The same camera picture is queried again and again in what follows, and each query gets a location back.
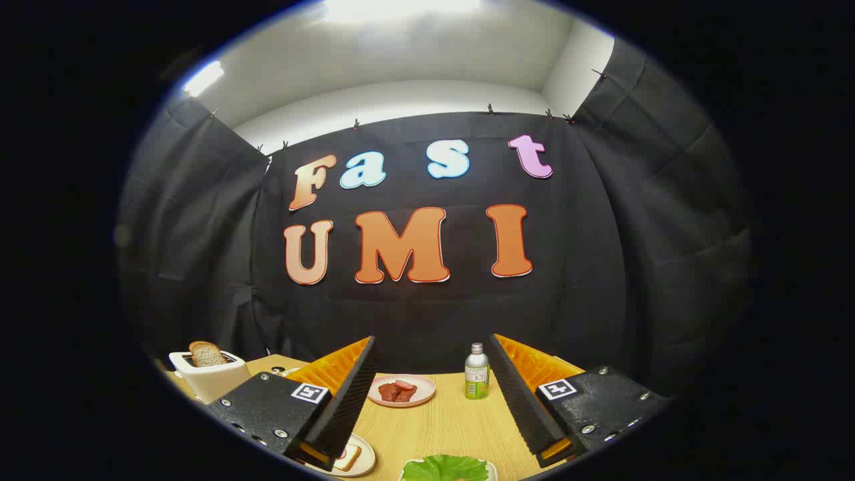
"orange letter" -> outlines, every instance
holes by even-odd
[[[288,205],[288,210],[295,211],[315,202],[318,196],[312,192],[312,186],[317,189],[323,187],[323,182],[327,179],[327,171],[324,168],[331,169],[334,165],[335,156],[328,155],[295,170],[297,187],[294,188],[294,200],[291,201],[291,205]]]
[[[318,283],[327,274],[327,234],[332,229],[333,221],[318,221],[312,224],[311,231],[315,234],[315,265],[311,269],[304,269],[300,260],[300,241],[306,228],[302,225],[292,225],[285,229],[285,269],[294,282],[310,286]]]
[[[377,268],[377,256],[392,280],[397,282],[404,267],[414,253],[413,268],[407,273],[412,282],[443,282],[451,273],[442,265],[442,245],[439,225],[445,219],[445,210],[439,207],[416,209],[404,234],[398,237],[389,217],[383,212],[365,212],[357,216],[357,225],[363,230],[363,265],[357,271],[360,284],[377,284],[383,273]]]
[[[522,242],[522,218],[527,214],[522,205],[499,204],[487,208],[486,216],[496,226],[496,264],[492,265],[494,276],[525,276],[532,271],[532,263],[526,259]]]

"black backdrop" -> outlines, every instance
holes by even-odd
[[[346,128],[267,159],[197,102],[176,100],[140,146],[120,225],[126,299],[147,348],[164,358],[210,339],[254,359],[313,360],[367,335],[383,371],[459,371],[492,332],[583,368],[610,364],[664,394],[692,380],[748,299],[750,229],[733,159],[702,110],[655,62],[616,41],[573,123],[469,112]],[[508,140],[545,146],[549,179],[521,168]],[[469,171],[434,179],[427,146],[465,141]],[[385,156],[386,179],[344,189],[344,163]],[[317,201],[290,212],[294,170],[333,154]],[[496,278],[485,209],[519,204],[527,276]],[[356,215],[446,209],[447,282],[362,285]],[[331,219],[323,281],[287,277],[282,231]],[[313,259],[313,235],[303,259]]]

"lettuce leaf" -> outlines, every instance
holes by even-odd
[[[404,481],[486,481],[488,477],[486,461],[471,456],[439,454],[404,465]]]

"pink plate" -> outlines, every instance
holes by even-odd
[[[383,401],[383,398],[380,396],[380,391],[377,390],[377,388],[379,388],[382,384],[394,383],[399,379],[401,381],[416,386],[416,393],[413,394],[413,397],[411,397],[410,400],[407,402]],[[416,374],[390,374],[388,376],[380,376],[374,378],[374,382],[371,383],[371,389],[369,389],[369,398],[371,399],[371,401],[374,401],[382,406],[410,407],[418,406],[419,404],[426,402],[427,400],[433,397],[433,393],[435,392],[436,384],[434,384],[433,381],[424,376],[417,376]]]

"table surface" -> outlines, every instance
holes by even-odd
[[[254,376],[275,366],[291,369],[308,363],[273,354],[246,364]],[[196,399],[184,379],[171,371],[166,374],[185,394]],[[358,479],[397,481],[407,460],[434,454],[488,460],[503,480],[527,478],[566,462],[560,461],[546,469],[538,466],[516,428],[492,372],[490,393],[480,400],[468,400],[463,395],[462,372],[424,377],[436,384],[436,394],[419,406],[384,407],[366,398],[353,433],[371,445],[377,461],[370,472]]]

